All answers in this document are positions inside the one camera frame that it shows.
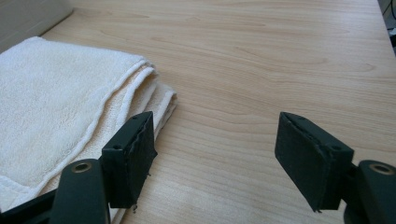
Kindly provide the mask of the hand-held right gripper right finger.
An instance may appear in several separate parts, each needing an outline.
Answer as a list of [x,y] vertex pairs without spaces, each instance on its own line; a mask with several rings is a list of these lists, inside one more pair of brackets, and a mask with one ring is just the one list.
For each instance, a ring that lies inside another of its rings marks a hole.
[[275,155],[314,211],[338,208],[353,149],[309,119],[282,112]]

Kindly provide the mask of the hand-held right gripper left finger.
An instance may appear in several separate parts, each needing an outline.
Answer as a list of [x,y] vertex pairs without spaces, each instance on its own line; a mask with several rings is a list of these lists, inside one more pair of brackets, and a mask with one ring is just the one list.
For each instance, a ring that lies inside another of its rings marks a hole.
[[101,164],[111,208],[129,209],[137,204],[157,155],[151,111],[132,116],[106,143]]

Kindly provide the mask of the white towel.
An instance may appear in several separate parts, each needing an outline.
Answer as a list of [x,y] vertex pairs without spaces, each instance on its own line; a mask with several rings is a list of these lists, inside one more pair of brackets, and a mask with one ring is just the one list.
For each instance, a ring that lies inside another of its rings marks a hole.
[[57,188],[69,163],[97,159],[130,117],[154,130],[177,94],[140,55],[31,37],[0,53],[0,211]]

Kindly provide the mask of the grey box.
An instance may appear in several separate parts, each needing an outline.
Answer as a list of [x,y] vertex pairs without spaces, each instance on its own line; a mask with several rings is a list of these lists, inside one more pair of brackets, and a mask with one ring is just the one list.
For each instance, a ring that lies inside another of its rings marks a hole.
[[72,11],[69,0],[0,0],[0,53],[46,33]]

